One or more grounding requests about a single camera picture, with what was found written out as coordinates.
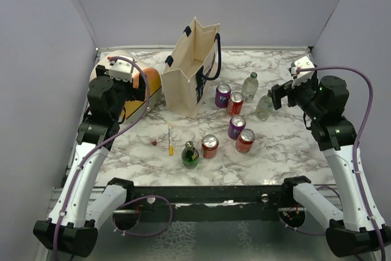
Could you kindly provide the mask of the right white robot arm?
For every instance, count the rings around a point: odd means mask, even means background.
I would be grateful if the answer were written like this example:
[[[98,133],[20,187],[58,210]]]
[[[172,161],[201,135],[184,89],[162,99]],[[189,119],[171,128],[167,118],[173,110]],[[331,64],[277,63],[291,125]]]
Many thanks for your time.
[[[334,176],[342,208],[318,192],[305,176],[286,178],[280,192],[289,207],[301,204],[325,231],[329,248],[337,257],[363,254],[390,245],[386,225],[371,196],[360,152],[354,148],[356,130],[343,116],[349,92],[336,76],[316,76],[296,86],[293,81],[276,84],[268,91],[274,109],[288,98],[310,118],[310,131]]]

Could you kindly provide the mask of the cream canvas tote bag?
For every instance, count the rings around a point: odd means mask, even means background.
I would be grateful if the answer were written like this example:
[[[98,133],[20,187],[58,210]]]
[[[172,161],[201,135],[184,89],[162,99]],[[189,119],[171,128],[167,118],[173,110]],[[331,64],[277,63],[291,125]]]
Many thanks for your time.
[[[161,79],[169,111],[192,119],[197,116],[211,82],[221,72],[219,29],[219,23],[202,26],[194,18],[167,56]]]

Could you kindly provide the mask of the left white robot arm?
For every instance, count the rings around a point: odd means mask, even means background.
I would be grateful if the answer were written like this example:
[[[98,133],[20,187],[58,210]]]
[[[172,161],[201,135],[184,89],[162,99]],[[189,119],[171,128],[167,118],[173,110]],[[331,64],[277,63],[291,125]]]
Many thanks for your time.
[[[137,87],[131,81],[108,75],[97,76],[89,83],[90,114],[78,127],[73,164],[65,185],[48,218],[37,221],[33,228],[33,234],[52,250],[56,260],[60,252],[88,257],[100,227],[114,210],[134,204],[135,194],[120,185],[108,185],[94,202],[90,196],[114,139],[123,133],[119,119],[126,101],[149,101],[147,77],[141,74],[138,78]]]

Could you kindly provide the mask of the red cola can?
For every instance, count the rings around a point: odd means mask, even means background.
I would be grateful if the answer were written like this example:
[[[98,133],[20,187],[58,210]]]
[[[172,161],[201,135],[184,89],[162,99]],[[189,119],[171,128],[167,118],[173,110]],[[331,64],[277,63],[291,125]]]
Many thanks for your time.
[[[230,116],[239,115],[244,99],[240,92],[232,92],[227,105],[227,114]]]

